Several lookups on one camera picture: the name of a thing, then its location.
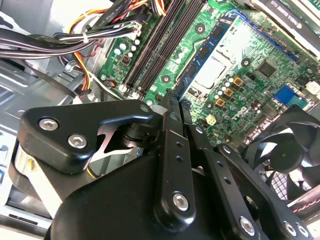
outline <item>cable tie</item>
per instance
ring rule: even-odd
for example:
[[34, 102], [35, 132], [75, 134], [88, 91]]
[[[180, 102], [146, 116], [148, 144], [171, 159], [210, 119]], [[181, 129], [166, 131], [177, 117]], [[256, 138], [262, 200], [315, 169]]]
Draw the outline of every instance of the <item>cable tie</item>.
[[70, 73], [74, 68], [75, 66], [77, 65], [77, 62], [75, 60], [72, 60], [72, 61], [69, 61], [65, 67], [64, 67], [64, 70], [68, 73]]
[[83, 14], [83, 16], [84, 16], [85, 18], [89, 17], [89, 15], [87, 14], [86, 11], [84, 11], [82, 14]]
[[85, 44], [89, 43], [89, 39], [88, 39], [87, 34], [85, 32], [83, 32], [82, 35], [83, 35], [83, 43], [85, 43]]

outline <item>black capacitor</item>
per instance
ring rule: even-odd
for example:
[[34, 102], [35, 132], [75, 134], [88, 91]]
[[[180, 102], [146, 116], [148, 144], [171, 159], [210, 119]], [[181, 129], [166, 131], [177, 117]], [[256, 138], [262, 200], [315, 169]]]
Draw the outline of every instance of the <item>black capacitor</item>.
[[253, 110], [255, 110], [255, 111], [258, 110], [258, 107], [257, 107], [254, 103], [251, 103], [251, 104], [250, 104], [250, 107], [251, 107]]
[[260, 108], [261, 105], [262, 105], [261, 102], [258, 99], [254, 100], [253, 102], [258, 108]]
[[228, 135], [224, 135], [224, 141], [226, 142], [226, 143], [229, 143], [230, 142], [230, 137], [228, 136]]
[[232, 128], [231, 128], [231, 126], [227, 126], [227, 127], [226, 127], [226, 130], [228, 131], [228, 133], [232, 133]]

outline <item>wire bundle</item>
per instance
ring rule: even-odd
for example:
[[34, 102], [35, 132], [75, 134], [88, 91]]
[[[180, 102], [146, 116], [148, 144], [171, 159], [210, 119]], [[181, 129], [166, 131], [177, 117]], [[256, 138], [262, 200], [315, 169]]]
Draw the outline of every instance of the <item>wire bundle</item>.
[[[84, 73], [82, 92], [90, 89], [92, 73], [87, 70], [83, 58], [93, 57], [105, 39], [122, 38], [137, 30], [137, 22], [148, 19], [148, 14], [131, 14], [130, 12], [147, 5], [150, 1], [153, 13], [165, 16], [163, 0], [116, 0], [110, 8], [92, 9], [81, 14], [69, 27], [67, 33], [57, 32], [53, 37], [32, 34], [29, 36], [0, 28], [0, 45], [14, 49], [0, 48], [0, 58], [20, 60], [41, 60], [58, 57], [64, 66], [69, 63], [65, 55], [72, 54], [76, 65], [74, 71]], [[86, 31], [75, 33], [76, 26], [90, 15], [99, 16], [92, 27], [85, 26]], [[96, 44], [89, 55], [81, 51]]]
[[157, 15], [157, 16], [166, 16], [166, 10], [165, 10], [165, 4], [164, 0], [151, 0], [150, 3], [152, 7], [152, 11]]

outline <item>metal screw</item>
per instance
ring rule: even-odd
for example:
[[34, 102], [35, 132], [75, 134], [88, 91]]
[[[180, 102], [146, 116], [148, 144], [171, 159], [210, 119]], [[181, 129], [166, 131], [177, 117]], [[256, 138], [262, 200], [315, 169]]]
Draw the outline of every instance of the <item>metal screw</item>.
[[296, 236], [297, 236], [297, 232], [296, 232], [296, 230], [291, 226], [291, 224], [288, 223], [287, 221], [284, 221], [283, 223], [284, 223], [285, 229], [286, 229], [292, 236], [296, 237]]
[[231, 151], [229, 148], [227, 148], [226, 146], [223, 146], [223, 150], [226, 151], [227, 154], [230, 154]]
[[68, 138], [68, 143], [71, 147], [76, 149], [83, 149], [85, 146], [87, 146], [86, 138], [78, 134], [71, 135]]
[[246, 219], [244, 216], [241, 216], [240, 217], [240, 224], [241, 224], [241, 227], [243, 228], [243, 230], [249, 234], [250, 236], [254, 236], [256, 231], [255, 231], [255, 228], [254, 226], [252, 225], [252, 223]]
[[39, 126], [43, 130], [54, 131], [59, 127], [59, 124], [51, 118], [44, 118], [39, 121]]
[[189, 202], [187, 198], [181, 193], [175, 193], [173, 195], [173, 203], [181, 211], [187, 211], [189, 208]]
[[308, 237], [309, 237], [308, 231], [307, 231], [303, 226], [301, 226], [299, 223], [296, 223], [296, 225], [297, 225], [300, 233], [302, 233], [303, 236], [305, 236], [306, 238], [308, 238]]
[[102, 80], [102, 81], [107, 80], [107, 76], [106, 76], [106, 75], [104, 75], [104, 74], [102, 74], [100, 78], [101, 78], [101, 80]]
[[202, 131], [202, 129], [200, 127], [198, 127], [198, 126], [195, 127], [195, 130], [200, 134], [204, 133], [204, 131]]
[[140, 105], [140, 109], [146, 113], [149, 112], [149, 109], [144, 105]]
[[178, 121], [178, 118], [176, 115], [174, 115], [173, 113], [170, 114], [170, 117], [175, 120], [175, 121]]

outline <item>chip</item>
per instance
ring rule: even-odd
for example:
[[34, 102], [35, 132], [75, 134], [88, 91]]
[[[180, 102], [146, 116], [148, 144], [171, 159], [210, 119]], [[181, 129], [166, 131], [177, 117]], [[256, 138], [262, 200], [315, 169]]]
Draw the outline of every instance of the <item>chip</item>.
[[224, 105], [225, 105], [225, 101], [224, 100], [222, 100], [221, 98], [219, 98], [216, 102], [215, 102], [215, 104], [217, 104], [219, 107], [223, 107]]
[[208, 46], [204, 46], [199, 53], [199, 56], [202, 60], [204, 60], [206, 58], [206, 56], [208, 55], [208, 53], [210, 52], [210, 48]]
[[125, 65], [128, 65], [130, 63], [131, 59], [124, 56], [123, 59], [122, 59], [122, 62], [125, 64]]
[[223, 31], [224, 31], [224, 28], [222, 26], [217, 26], [216, 29], [213, 31], [211, 37], [213, 39], [217, 39], [220, 37], [220, 35], [222, 34]]
[[234, 91], [232, 91], [230, 88], [227, 88], [227, 89], [224, 91], [224, 94], [227, 95], [228, 97], [231, 97], [232, 94], [234, 94]]
[[267, 78], [270, 78], [277, 69], [271, 66], [270, 63], [264, 61], [257, 70]]
[[236, 76], [236, 77], [234, 78], [233, 83], [234, 83], [235, 85], [237, 85], [238, 87], [240, 87], [240, 86], [244, 83], [244, 81], [243, 81], [240, 77]]
[[195, 75], [196, 71], [197, 71], [196, 66], [192, 64], [190, 68], [187, 70], [189, 78], [192, 78]]

